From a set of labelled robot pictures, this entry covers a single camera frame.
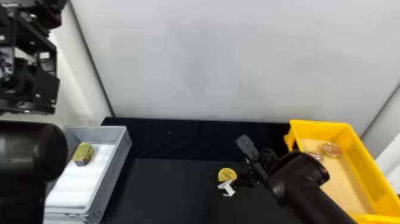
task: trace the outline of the black table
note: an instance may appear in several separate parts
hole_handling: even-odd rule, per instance
[[[125,125],[133,140],[104,224],[299,223],[261,185],[231,198],[216,188],[220,168],[245,169],[238,136],[283,155],[288,124],[106,118],[103,125]]]

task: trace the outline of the white foam sheet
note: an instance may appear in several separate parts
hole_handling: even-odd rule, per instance
[[[46,199],[46,206],[85,207],[90,203],[112,159],[114,144],[92,144],[95,153],[86,166],[70,161]]]

